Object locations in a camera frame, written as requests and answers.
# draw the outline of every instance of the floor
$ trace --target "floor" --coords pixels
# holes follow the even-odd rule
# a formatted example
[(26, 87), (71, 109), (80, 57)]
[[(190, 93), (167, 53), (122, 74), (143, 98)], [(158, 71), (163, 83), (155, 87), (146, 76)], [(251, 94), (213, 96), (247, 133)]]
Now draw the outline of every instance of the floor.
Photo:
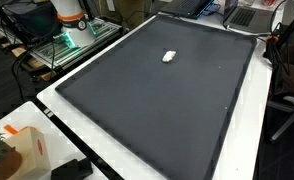
[[(292, 2), (290, 1), (286, 5), (284, 22), (291, 21), (289, 18), (292, 10), (287, 9), (293, 8), (291, 4)], [(157, 11), (163, 5), (163, 2), (156, 1), (153, 11)], [(0, 50), (0, 119), (22, 104), (17, 84), (10, 72), (13, 62), (14, 59), (11, 56), (3, 54)], [(32, 83), (25, 73), (21, 73), (21, 82), (30, 91), (24, 91), (24, 97), (28, 100), (34, 100), (35, 95), (48, 85), (44, 82)], [(254, 179), (294, 180), (294, 124), (281, 138), (280, 142), (270, 144), (266, 141), (266, 137), (273, 133), (288, 116), (290, 114), (282, 113), (272, 108), (266, 109), (265, 125), (263, 127), (265, 133), (262, 133), (259, 145), (257, 171)]]

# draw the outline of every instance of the white table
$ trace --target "white table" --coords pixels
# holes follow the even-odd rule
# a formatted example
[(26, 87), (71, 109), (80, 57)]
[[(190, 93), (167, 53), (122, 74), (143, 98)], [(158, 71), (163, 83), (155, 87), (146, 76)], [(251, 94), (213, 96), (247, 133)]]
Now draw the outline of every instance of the white table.
[[(222, 0), (220, 3), (222, 4), (220, 11), (223, 12), (224, 5)], [(282, 13), (282, 11), (277, 12), (274, 24), (281, 21)], [(184, 20), (223, 29), (222, 16), (217, 14), (202, 17), (199, 20)], [(55, 91), (55, 88), (61, 82), (87, 66), (132, 33), (121, 38), (49, 86), (39, 93), (37, 98), (80, 136), (82, 140), (123, 178), (128, 180), (165, 179)], [(213, 177), (215, 180), (249, 180), (253, 178), (266, 99), (271, 80), (271, 68), (267, 59), (262, 58), (264, 48), (264, 43), (258, 42), (249, 64)]]
[[(82, 160), (85, 155), (32, 103), (27, 102), (0, 120), (0, 132), (4, 137), (10, 137), (3, 129), (5, 125), (11, 125), (20, 130), (25, 126), (33, 126), (45, 136), (51, 169), (55, 169), (72, 159)], [(104, 174), (92, 164), (94, 173), (86, 179), (108, 180)], [(50, 179), (48, 172), (41, 180)]]

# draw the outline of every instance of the cardboard box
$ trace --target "cardboard box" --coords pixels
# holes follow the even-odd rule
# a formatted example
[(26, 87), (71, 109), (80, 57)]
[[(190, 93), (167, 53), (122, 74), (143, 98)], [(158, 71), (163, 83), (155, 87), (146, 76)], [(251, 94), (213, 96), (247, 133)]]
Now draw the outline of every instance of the cardboard box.
[(22, 164), (10, 180), (38, 179), (51, 170), (44, 135), (26, 128), (5, 142), (22, 155)]

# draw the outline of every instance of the black office chair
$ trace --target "black office chair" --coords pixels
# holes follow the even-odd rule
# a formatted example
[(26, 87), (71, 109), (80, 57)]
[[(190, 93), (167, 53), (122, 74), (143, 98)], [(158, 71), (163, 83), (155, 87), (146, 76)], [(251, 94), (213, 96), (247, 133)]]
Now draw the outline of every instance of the black office chair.
[(270, 137), (271, 142), (275, 142), (294, 122), (294, 97), (293, 96), (285, 96), (283, 98), (285, 101), (288, 101), (292, 104), (292, 106), (287, 104), (282, 104), (275, 101), (268, 101), (267, 106), (278, 109), (283, 112), (293, 113), (289, 119)]

